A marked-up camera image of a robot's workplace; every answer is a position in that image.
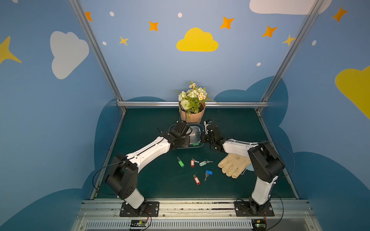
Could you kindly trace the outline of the light blue tag key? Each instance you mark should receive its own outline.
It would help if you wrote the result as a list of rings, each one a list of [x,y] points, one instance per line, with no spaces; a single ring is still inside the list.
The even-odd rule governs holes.
[[[207,164],[209,164],[209,163],[212,163],[212,162],[213,162],[213,161],[209,161],[209,160],[207,160],[207,159],[206,159],[206,160],[204,160],[204,161],[200,162],[200,163],[199,163],[199,166],[200,166],[200,167],[202,167],[202,166],[205,166],[205,165],[207,165]]]

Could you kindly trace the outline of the red tag key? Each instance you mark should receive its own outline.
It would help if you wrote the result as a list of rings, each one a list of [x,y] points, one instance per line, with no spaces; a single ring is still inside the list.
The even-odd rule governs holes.
[[[197,163],[199,163],[199,161],[197,161],[197,160],[195,160],[195,159],[191,159],[191,161],[190,161],[190,165],[191,165],[191,167],[194,167]]]
[[[194,178],[194,181],[196,182],[196,185],[200,185],[200,180],[199,178],[196,176],[196,174],[193,175],[193,178]]]

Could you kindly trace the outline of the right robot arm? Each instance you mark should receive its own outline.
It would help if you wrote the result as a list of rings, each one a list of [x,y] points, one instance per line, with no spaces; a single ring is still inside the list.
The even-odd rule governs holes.
[[[271,143],[224,138],[218,126],[211,120],[204,121],[202,141],[209,143],[216,151],[226,154],[226,157],[218,163],[218,167],[228,177],[236,179],[248,166],[253,167],[256,183],[247,208],[253,216],[259,216],[267,211],[273,186],[279,174],[285,169],[285,163]]]

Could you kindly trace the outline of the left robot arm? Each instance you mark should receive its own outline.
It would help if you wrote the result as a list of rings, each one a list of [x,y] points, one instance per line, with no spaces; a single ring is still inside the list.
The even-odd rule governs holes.
[[[188,147],[192,131],[185,121],[180,120],[172,129],[162,132],[143,148],[127,155],[116,155],[107,169],[106,185],[133,209],[142,208],[145,198],[137,189],[138,174],[157,157],[177,148]]]

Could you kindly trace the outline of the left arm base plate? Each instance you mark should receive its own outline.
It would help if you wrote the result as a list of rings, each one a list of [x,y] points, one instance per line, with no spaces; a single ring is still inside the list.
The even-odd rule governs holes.
[[[151,217],[158,217],[159,215],[160,202],[158,201],[144,201],[139,208],[133,208],[127,202],[124,202],[121,206],[119,216],[120,217],[145,217],[150,215]]]

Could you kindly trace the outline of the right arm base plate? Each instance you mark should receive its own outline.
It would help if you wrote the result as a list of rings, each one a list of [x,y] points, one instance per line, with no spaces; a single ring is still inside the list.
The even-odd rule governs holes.
[[[274,211],[271,203],[267,201],[263,205],[250,203],[241,200],[234,202],[235,213],[237,217],[274,217]]]

